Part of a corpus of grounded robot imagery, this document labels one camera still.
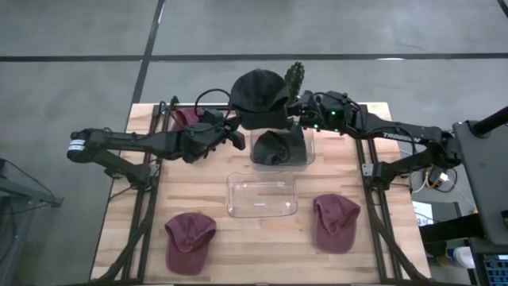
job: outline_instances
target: wooden table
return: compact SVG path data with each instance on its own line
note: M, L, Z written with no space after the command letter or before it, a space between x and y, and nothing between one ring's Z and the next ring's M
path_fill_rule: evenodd
M135 104L128 132L146 133L152 104ZM391 120L385 102L368 103L370 112ZM377 282L378 273L371 241L364 190L354 140L333 132L314 132L315 161L305 171L294 172L298 211L278 218L232 218L226 210L226 178L233 172L255 172L249 159L249 132L244 132L247 148L240 151L228 142L205 160L186 164L165 160L157 196L156 214L148 253L145 283L360 283ZM380 160L400 157L395 141L376 139ZM122 152L121 156L140 163L142 153ZM113 186L113 193L127 187L124 180ZM336 193L362 206L356 241L346 254L323 253L312 243L312 199ZM429 266L406 187L387 191L395 238L411 262L426 276ZM124 248L129 236L135 191L115 198L108 206L97 249L92 278L102 275ZM205 268L198 276L180 276L165 265L167 233L164 223L175 215L198 211L217 222L217 234L210 243ZM391 273L387 247L383 247ZM137 254L133 269L137 269Z

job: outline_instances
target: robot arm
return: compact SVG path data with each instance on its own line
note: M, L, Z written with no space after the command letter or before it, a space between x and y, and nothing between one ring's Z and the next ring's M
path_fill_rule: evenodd
M151 169L146 164L132 164L108 150L137 151L166 160L182 158L193 163L206 158L219 144L230 140L245 148L244 135L237 131L239 118L225 119L218 110L205 110L200 122L175 132L153 134L118 133L110 129L84 129L71 134L67 158L76 163L94 162L105 167L113 178L126 176L131 184L150 184Z
M462 161L458 142L449 132L435 126L415 126L383 120L353 102L347 94L335 91L313 94L306 91L287 109L288 114L300 117L299 124L303 128L314 128L318 132L338 132L362 140L381 137L411 143L412 156L392 163L379 162L362 166L364 174L371 177L373 188L387 190L396 176L432 165L453 168ZM416 153L416 144L424 145L426 150Z

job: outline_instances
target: maroon cap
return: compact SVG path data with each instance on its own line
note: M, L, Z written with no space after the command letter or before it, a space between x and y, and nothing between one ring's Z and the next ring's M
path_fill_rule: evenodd
M314 199L315 242L327 253L347 253L355 242L360 206L343 196L328 194Z
M203 214L179 214L164 228L169 234L166 267L183 275L198 275L205 265L208 245L215 235L215 221Z
M178 123L182 124L183 126L191 126L199 122L199 115L203 115L203 109L198 108L196 110L198 112L198 115L194 112L193 108L182 108L179 110L174 111L175 118L178 120ZM183 127L175 123L171 127L171 131L180 131L183 129Z

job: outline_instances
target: baseball cap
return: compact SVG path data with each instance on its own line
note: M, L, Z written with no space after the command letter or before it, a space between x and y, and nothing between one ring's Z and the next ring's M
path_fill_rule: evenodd
M301 165L307 163L307 149L302 127L294 124L288 132L268 130L254 144L251 160L256 164Z
M241 76L231 88L231 104L246 130L291 126L288 100L289 87L283 77L259 68Z
M203 114L203 109L198 108L198 115L194 112L194 108L182 108L180 110L173 111L177 122L171 127L171 131L180 131L183 126L192 126L199 122L199 115Z
M315 243L327 253L347 253L355 242L360 206L335 194L314 199Z
M208 245L217 229L215 221L199 213L179 214L164 226L169 239L166 266L183 275L198 275L208 254Z

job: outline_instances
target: concrete floor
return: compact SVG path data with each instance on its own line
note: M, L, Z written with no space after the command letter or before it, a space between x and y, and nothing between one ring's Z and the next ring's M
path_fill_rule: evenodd
M142 55L156 0L0 0L0 56ZM495 0L168 0L154 54L508 52L508 19ZM142 102L193 102L229 89L253 68L283 74L292 62L151 63ZM508 104L508 60L306 61L304 89L388 102L392 118L448 129ZM140 63L0 62L0 157L65 197L37 211L16 285L84 282L111 180L71 163L70 132L123 130ZM224 102L211 95L207 102ZM471 198L462 168L459 189ZM424 190L415 200L458 201ZM465 272L433 268L442 281Z

